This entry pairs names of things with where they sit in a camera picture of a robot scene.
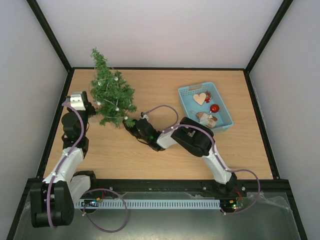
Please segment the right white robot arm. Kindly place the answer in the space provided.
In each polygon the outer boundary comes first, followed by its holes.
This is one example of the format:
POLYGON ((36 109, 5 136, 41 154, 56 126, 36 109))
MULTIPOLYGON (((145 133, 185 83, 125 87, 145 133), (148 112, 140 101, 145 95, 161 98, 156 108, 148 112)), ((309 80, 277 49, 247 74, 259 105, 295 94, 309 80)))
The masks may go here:
POLYGON ((139 142, 157 152, 180 145, 191 155, 203 158, 222 195, 229 196, 235 191, 237 176, 223 161, 209 128, 188 117, 163 131, 157 131, 145 118, 134 119, 133 123, 133 126, 125 126, 125 129, 139 142))

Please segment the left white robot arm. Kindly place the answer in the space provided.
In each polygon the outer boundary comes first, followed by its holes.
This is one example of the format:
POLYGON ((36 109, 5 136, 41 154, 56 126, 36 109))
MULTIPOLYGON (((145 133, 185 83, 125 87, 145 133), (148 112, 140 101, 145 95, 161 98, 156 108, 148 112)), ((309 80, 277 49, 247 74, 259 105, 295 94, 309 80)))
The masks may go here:
POLYGON ((68 226, 74 218, 75 203, 91 187, 93 173, 76 172, 89 150, 86 137, 88 118, 96 114, 92 104, 84 100, 65 101, 68 108, 62 119, 63 150, 52 172, 30 188, 31 224, 34 228, 68 226))

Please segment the light blue plastic basket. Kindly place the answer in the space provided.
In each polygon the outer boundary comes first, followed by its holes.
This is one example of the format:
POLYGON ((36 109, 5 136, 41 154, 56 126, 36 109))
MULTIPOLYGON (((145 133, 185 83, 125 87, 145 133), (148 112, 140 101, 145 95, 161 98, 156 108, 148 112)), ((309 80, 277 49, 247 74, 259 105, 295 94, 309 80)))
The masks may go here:
POLYGON ((208 115, 213 115, 217 118, 215 127, 211 128, 214 133, 224 132, 234 125, 234 121, 230 116, 228 108, 213 82, 204 82, 196 85, 180 87, 178 89, 178 93, 180 103, 186 117, 199 122, 199 119, 196 117, 196 113, 206 112, 208 115), (193 95, 200 93, 206 93, 210 96, 210 99, 205 101, 203 105, 197 104, 193 99, 193 95), (210 106, 213 104, 219 105, 219 112, 210 112, 210 106))

